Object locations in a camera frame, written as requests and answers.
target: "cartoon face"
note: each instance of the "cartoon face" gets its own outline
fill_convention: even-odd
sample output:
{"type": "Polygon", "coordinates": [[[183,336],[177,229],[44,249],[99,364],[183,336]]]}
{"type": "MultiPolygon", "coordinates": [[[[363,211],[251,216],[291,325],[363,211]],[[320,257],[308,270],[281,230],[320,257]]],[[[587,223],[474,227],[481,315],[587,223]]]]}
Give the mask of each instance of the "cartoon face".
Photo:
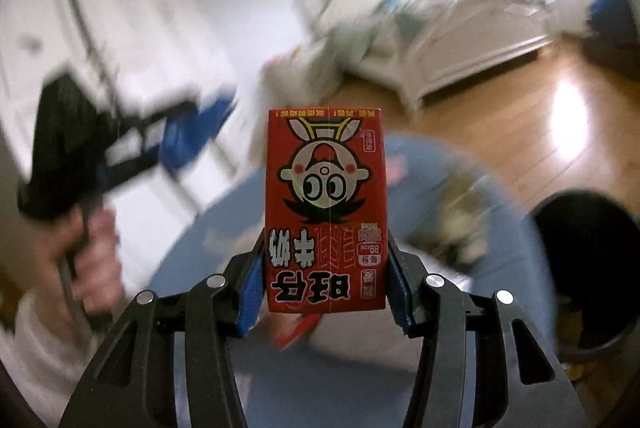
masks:
{"type": "Polygon", "coordinates": [[[358,183],[369,179],[369,169],[344,145],[321,139],[302,147],[291,167],[280,170],[280,178],[290,181],[301,201],[318,208],[330,208],[353,197],[358,183]]]}
{"type": "Polygon", "coordinates": [[[358,130],[359,119],[299,118],[288,123],[304,144],[278,173],[295,197],[285,199],[285,204],[307,224],[345,222],[364,204],[364,199],[355,198],[359,185],[370,177],[369,168],[361,166],[344,144],[358,130]]]}

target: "red milk carton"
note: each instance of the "red milk carton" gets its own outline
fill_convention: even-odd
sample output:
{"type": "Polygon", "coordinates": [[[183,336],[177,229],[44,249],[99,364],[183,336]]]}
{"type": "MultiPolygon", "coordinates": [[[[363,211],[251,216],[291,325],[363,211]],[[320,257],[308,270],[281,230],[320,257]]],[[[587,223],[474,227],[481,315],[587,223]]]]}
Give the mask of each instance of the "red milk carton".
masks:
{"type": "Polygon", "coordinates": [[[385,308],[379,109],[269,112],[264,228],[271,311],[385,308]]]}

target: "hand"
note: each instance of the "hand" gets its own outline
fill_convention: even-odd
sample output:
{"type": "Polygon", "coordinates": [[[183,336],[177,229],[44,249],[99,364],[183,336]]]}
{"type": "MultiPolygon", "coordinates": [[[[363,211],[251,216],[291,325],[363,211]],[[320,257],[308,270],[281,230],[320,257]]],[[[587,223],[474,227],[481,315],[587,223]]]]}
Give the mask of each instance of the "hand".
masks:
{"type": "MultiPolygon", "coordinates": [[[[80,242],[83,233],[79,207],[39,235],[34,244],[35,302],[40,322],[65,342],[77,342],[79,327],[66,307],[58,261],[80,242]]],[[[76,256],[74,299],[89,314],[110,312],[122,298],[122,266],[116,258],[120,242],[113,212],[100,209],[89,219],[89,244],[76,256]]]]}

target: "white bed frame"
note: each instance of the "white bed frame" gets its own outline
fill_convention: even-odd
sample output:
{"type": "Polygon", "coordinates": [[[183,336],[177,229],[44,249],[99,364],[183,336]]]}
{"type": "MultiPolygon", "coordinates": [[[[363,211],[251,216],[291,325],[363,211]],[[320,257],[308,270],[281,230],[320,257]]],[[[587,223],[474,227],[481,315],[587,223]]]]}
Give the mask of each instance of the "white bed frame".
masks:
{"type": "Polygon", "coordinates": [[[408,113],[422,97],[489,67],[550,44],[555,0],[454,0],[391,57],[366,56],[351,74],[398,92],[408,113]]]}

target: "blue gripper pad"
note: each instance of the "blue gripper pad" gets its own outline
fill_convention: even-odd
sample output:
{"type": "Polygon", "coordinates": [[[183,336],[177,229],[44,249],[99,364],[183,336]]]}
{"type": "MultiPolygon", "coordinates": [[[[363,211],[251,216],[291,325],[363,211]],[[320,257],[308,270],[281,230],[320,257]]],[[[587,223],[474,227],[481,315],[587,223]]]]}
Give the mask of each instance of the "blue gripper pad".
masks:
{"type": "Polygon", "coordinates": [[[262,256],[258,255],[252,262],[249,273],[240,289],[240,311],[236,328],[242,337],[255,326],[264,296],[264,280],[262,278],[262,256]]]}

